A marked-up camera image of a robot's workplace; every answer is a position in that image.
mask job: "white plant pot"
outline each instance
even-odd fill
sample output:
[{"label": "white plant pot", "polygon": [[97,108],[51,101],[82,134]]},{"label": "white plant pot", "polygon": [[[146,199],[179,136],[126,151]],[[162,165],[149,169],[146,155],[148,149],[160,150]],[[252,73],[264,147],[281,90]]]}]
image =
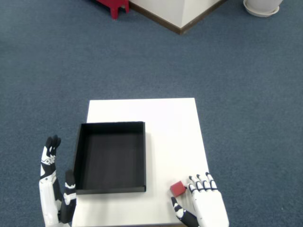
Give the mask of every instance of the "white plant pot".
[{"label": "white plant pot", "polygon": [[260,14],[271,14],[283,0],[246,0],[247,8]]}]

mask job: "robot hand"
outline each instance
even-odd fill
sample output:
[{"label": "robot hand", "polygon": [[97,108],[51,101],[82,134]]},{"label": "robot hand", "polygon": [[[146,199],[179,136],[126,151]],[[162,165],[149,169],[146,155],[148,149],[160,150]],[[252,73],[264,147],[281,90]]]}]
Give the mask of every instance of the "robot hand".
[{"label": "robot hand", "polygon": [[67,223],[72,221],[76,207],[76,185],[73,172],[68,170],[65,173],[63,196],[56,178],[55,159],[60,143],[61,139],[57,135],[49,137],[42,152],[39,190],[46,227],[69,227]]},{"label": "robot hand", "polygon": [[222,195],[218,191],[212,176],[206,173],[204,176],[189,177],[194,183],[188,184],[193,200],[196,216],[184,210],[175,197],[172,204],[177,218],[188,227],[228,227],[229,221],[223,203]]}]

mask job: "white table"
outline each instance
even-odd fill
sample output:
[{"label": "white table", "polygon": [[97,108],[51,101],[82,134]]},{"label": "white table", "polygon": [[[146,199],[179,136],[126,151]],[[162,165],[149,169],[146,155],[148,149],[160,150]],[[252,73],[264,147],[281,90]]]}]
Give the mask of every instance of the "white table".
[{"label": "white table", "polygon": [[[194,98],[91,100],[87,122],[144,121],[147,191],[78,195],[72,226],[177,224],[169,187],[208,171]],[[177,197],[193,211],[189,192]]]}]

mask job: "red cube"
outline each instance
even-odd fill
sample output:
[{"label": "red cube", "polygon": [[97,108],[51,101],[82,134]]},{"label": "red cube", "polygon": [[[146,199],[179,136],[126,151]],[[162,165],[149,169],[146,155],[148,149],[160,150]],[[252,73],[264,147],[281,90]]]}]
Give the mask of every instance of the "red cube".
[{"label": "red cube", "polygon": [[177,197],[179,195],[182,195],[186,191],[186,188],[183,183],[179,181],[170,187],[170,191],[175,197]]}]

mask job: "black box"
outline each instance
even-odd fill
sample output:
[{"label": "black box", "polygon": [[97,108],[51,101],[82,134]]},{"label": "black box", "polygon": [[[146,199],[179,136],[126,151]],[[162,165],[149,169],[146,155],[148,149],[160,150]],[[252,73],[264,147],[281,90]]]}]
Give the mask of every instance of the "black box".
[{"label": "black box", "polygon": [[77,194],[145,192],[145,123],[81,124],[73,171]]}]

